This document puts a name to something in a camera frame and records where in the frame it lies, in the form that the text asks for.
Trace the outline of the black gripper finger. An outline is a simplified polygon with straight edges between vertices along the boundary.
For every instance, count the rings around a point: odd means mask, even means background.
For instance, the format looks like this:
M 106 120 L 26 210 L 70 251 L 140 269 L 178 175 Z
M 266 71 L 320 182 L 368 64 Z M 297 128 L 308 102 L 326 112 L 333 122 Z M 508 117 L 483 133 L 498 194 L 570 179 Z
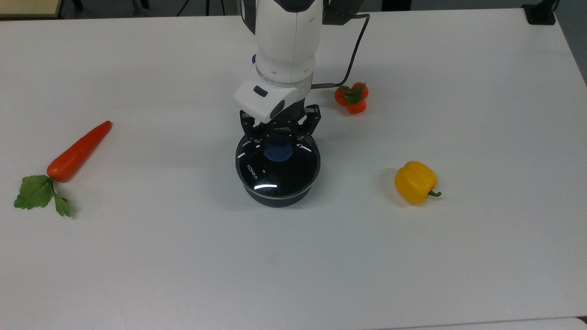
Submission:
M 256 119 L 243 110 L 239 111 L 239 119 L 245 142 L 260 142 L 266 139 L 266 124 L 262 122 L 256 123 Z
M 312 136 L 321 120 L 321 111 L 317 104 L 302 106 L 297 119 L 297 138 Z

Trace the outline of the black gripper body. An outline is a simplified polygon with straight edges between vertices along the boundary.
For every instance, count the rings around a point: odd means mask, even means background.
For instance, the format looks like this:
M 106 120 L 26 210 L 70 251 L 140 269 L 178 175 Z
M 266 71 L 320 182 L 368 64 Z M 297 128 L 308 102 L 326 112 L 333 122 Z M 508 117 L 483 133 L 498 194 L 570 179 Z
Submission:
M 287 129 L 290 134 L 307 134 L 304 125 L 299 124 L 305 116 L 305 99 L 302 99 L 283 109 L 269 123 L 264 124 L 264 134 L 270 134 L 277 129 Z

